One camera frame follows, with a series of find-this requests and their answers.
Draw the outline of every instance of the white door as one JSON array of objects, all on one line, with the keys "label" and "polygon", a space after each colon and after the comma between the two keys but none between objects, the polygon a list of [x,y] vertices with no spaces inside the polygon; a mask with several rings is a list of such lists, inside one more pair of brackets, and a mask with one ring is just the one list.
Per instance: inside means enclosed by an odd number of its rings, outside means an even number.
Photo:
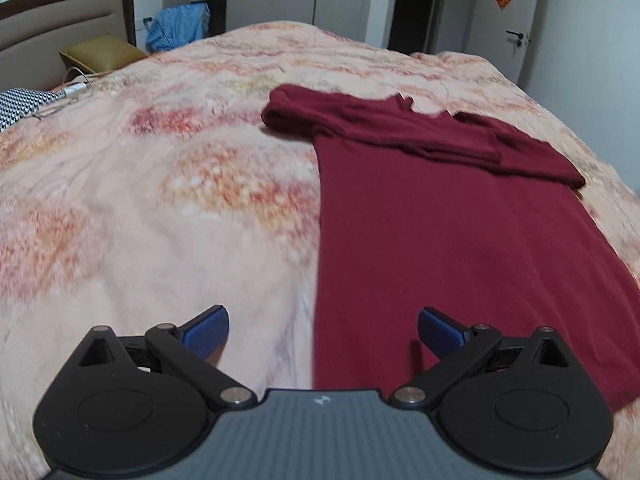
[{"label": "white door", "polygon": [[468,54],[489,60],[518,82],[538,0],[476,0],[466,44]]}]

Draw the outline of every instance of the headboard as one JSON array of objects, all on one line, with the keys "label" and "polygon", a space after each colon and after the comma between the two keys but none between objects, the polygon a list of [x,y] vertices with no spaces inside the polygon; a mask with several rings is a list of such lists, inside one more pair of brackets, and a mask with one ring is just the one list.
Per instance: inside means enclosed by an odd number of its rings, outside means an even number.
[{"label": "headboard", "polygon": [[133,0],[0,3],[0,91],[55,88],[65,75],[59,51],[105,33],[135,46]]}]

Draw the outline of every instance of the cushion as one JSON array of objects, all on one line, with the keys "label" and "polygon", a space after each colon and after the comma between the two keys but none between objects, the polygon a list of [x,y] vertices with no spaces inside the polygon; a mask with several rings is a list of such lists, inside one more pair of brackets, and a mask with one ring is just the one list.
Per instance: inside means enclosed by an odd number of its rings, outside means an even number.
[{"label": "cushion", "polygon": [[110,34],[83,41],[60,51],[67,67],[76,66],[85,73],[108,72],[127,66],[146,54]]}]

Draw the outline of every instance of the bedspread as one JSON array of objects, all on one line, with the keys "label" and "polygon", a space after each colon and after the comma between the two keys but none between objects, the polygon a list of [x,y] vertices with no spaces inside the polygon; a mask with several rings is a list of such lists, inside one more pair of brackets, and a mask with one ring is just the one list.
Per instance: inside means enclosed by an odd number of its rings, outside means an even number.
[{"label": "bedspread", "polygon": [[[284,83],[400,92],[419,112],[484,114],[547,140],[584,175],[585,208],[639,281],[638,197],[486,60],[407,57],[291,22],[201,40],[0,134],[0,479],[46,472],[31,416],[96,324],[133,335],[222,303],[220,369],[258,394],[310,386],[318,165],[260,120]],[[616,414],[600,468],[637,477],[640,401]]]}]

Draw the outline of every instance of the houndstooth fabric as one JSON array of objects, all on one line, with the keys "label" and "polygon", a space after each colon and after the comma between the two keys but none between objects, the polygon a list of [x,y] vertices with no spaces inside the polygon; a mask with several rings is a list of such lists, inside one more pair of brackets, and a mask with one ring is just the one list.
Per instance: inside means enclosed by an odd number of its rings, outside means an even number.
[{"label": "houndstooth fabric", "polygon": [[24,116],[34,113],[40,106],[63,97],[62,92],[41,92],[26,88],[11,88],[0,92],[0,132]]}]

